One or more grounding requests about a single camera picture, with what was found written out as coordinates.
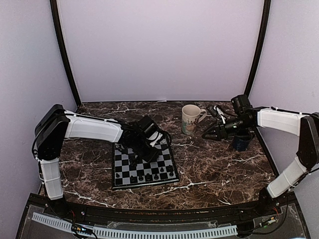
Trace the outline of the black white chessboard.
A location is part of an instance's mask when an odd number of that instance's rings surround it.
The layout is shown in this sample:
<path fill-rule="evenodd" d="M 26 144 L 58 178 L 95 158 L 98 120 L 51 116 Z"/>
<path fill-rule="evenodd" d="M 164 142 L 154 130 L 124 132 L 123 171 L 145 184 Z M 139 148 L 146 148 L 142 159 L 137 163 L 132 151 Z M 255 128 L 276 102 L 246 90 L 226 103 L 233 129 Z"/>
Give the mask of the black white chessboard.
<path fill-rule="evenodd" d="M 173 158 L 171 148 L 168 147 L 167 141 L 164 139 L 161 142 L 157 142 L 155 147 L 159 149 L 159 156 L 155 162 L 145 162 L 139 159 L 136 167 L 131 167 L 129 163 L 129 155 L 134 154 L 130 148 L 124 149 L 120 144 L 113 144 L 113 162 L 112 162 L 112 189 L 130 189 L 142 186 L 160 185 L 167 183 L 175 183 L 179 181 L 178 170 Z M 172 165 L 172 171 L 175 173 L 174 178 L 170 178 L 167 171 L 167 167 Z M 151 181 L 146 181 L 145 176 L 147 174 L 152 176 Z M 154 175 L 158 174 L 159 179 L 155 180 Z M 139 176 L 143 175 L 144 181 L 139 181 Z M 130 182 L 130 177 L 135 176 L 135 183 Z"/>

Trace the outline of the black chess knight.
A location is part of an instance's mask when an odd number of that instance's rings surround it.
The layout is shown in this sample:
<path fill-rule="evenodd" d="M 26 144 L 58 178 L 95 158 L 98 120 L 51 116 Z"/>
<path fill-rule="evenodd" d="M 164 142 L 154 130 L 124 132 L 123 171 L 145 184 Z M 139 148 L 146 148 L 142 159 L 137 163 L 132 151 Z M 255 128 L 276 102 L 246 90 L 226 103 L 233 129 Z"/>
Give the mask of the black chess knight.
<path fill-rule="evenodd" d="M 146 181 L 151 181 L 151 180 L 152 180 L 152 176 L 148 173 L 148 174 L 145 176 L 145 180 L 146 180 Z"/>

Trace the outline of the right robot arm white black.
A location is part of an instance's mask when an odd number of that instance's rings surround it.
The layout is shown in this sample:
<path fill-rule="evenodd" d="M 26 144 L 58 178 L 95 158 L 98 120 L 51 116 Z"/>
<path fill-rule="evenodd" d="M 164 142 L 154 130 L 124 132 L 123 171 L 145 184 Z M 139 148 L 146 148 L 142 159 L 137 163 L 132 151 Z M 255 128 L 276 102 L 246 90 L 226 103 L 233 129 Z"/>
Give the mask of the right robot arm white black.
<path fill-rule="evenodd" d="M 265 139 L 272 157 L 281 156 L 286 164 L 279 174 L 259 192 L 254 211 L 265 216 L 290 190 L 297 188 L 319 164 L 319 114 L 254 107 L 247 95 L 231 99 L 233 113 L 221 106 L 208 107 L 215 118 L 202 134 L 204 139 L 223 141 L 239 133 L 255 130 Z"/>

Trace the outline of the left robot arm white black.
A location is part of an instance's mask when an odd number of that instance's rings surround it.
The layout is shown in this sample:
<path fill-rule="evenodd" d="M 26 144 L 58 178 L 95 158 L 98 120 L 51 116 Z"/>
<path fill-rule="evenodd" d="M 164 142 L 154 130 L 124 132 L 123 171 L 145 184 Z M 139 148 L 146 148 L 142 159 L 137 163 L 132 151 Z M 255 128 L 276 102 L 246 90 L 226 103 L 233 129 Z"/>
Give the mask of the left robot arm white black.
<path fill-rule="evenodd" d="M 65 110 L 60 104 L 55 104 L 46 113 L 34 133 L 31 152 L 38 162 L 39 177 L 48 205 L 59 217 L 70 213 L 59 163 L 65 141 L 80 138 L 118 143 L 123 148 L 131 149 L 142 160 L 151 162 L 159 155 L 155 145 L 164 138 L 164 133 L 149 116 L 132 122 L 104 119 Z"/>

